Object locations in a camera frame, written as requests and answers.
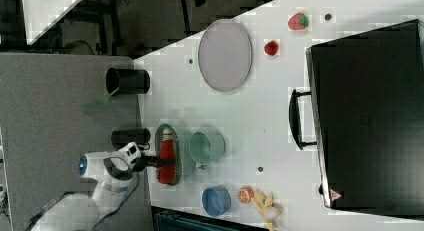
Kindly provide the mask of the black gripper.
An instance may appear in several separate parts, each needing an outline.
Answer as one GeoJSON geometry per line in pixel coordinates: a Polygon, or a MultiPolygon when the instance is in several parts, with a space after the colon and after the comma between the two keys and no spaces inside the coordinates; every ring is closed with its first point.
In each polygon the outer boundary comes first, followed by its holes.
{"type": "Polygon", "coordinates": [[[133,166],[133,171],[134,172],[141,172],[146,167],[154,167],[155,165],[156,165],[156,167],[173,166],[174,165],[174,158],[161,159],[161,158],[156,158],[155,156],[141,156],[135,162],[135,164],[133,166]]]}

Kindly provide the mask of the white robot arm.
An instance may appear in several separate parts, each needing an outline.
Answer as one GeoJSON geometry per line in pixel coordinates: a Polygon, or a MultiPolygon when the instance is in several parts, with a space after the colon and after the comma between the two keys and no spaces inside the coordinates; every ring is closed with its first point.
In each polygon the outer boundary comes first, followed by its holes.
{"type": "Polygon", "coordinates": [[[96,182],[93,193],[65,192],[33,216],[25,231],[93,231],[124,203],[134,173],[174,163],[174,158],[146,155],[135,142],[113,152],[86,153],[80,157],[79,173],[96,182]]]}

